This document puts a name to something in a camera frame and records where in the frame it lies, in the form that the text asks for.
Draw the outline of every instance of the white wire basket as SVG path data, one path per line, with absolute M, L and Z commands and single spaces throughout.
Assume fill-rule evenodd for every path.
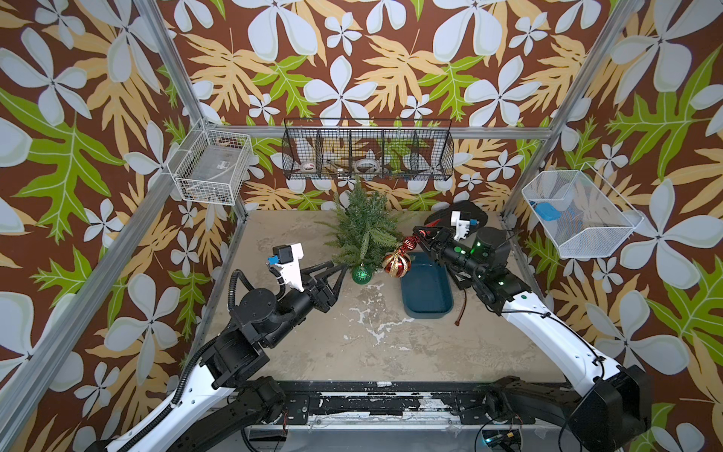
M 585 168 L 541 171 L 522 189 L 562 259 L 609 257 L 643 220 L 603 176 L 587 169 L 597 175 L 595 180 Z M 615 193 L 617 204 L 629 210 L 622 212 L 606 193 Z
M 174 172 L 186 201 L 234 205 L 253 155 L 251 138 L 233 132 L 203 130 Z

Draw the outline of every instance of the blue tray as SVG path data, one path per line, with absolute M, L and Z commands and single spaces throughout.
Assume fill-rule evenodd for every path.
M 402 278 L 402 302 L 409 317 L 438 319 L 454 306 L 450 282 L 444 267 L 429 260 L 423 252 L 413 257 L 409 272 Z

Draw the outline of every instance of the wire basket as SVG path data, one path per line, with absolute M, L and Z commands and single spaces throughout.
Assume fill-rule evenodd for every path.
M 609 257 L 643 220 L 604 177 L 589 169 L 596 180 L 583 170 L 541 171 L 522 189 L 563 259 Z M 621 212 L 605 193 L 615 193 L 618 204 L 630 210 Z
M 353 179 L 358 175 L 365 180 L 447 180 L 452 176 L 454 144 L 449 120 L 446 127 L 439 127 L 439 121 L 428 122 L 433 127 L 418 127 L 420 121 L 400 119 L 375 119 L 379 124 L 374 127 L 325 127 L 320 121 L 284 121 L 281 152 L 287 179 Z
M 174 182 L 186 201 L 233 205 L 248 172 L 251 138 L 214 129 L 201 131 L 174 172 Z

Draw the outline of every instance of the small christmas tree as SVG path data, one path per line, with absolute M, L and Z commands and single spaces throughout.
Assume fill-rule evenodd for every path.
M 332 228 L 336 235 L 336 240 L 326 243 L 341 249 L 333 257 L 334 262 L 347 264 L 352 269 L 352 276 L 355 272 L 368 273 L 371 279 L 371 274 L 382 267 L 384 256 L 393 251 L 401 240 L 397 220 L 386 210 L 387 198 L 380 192 L 368 195 L 357 179 L 346 209 L 339 202 L 338 194 L 334 200 L 338 225 L 319 222 Z M 359 268 L 365 269 L 365 272 L 359 272 Z

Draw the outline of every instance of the table surface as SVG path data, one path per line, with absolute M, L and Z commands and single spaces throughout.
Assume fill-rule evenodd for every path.
M 403 212 L 399 230 L 410 234 L 429 212 Z M 330 260 L 336 250 L 324 245 L 333 239 L 329 228 L 316 221 L 335 223 L 335 213 L 252 211 L 231 269 L 240 268 L 256 287 L 276 292 L 278 285 L 266 270 L 271 248 L 300 242 L 302 267 Z M 488 226 L 499 226 L 490 214 Z M 519 275 L 510 256 L 508 267 Z M 324 314 L 314 310 L 277 347 L 266 349 L 270 358 L 257 376 L 277 380 L 365 381 L 494 381 L 516 375 L 527 381 L 564 381 L 561 371 L 516 327 L 488 312 L 472 289 L 461 324 L 454 322 L 464 294 L 450 280 L 454 308 L 440 319 L 410 318 L 402 305 L 401 280 L 384 272 L 366 285 L 347 273 L 339 301 Z M 224 287 L 228 287 L 228 277 Z M 237 302 L 246 289 L 238 284 Z M 226 290 L 213 314 L 207 338 L 228 322 Z

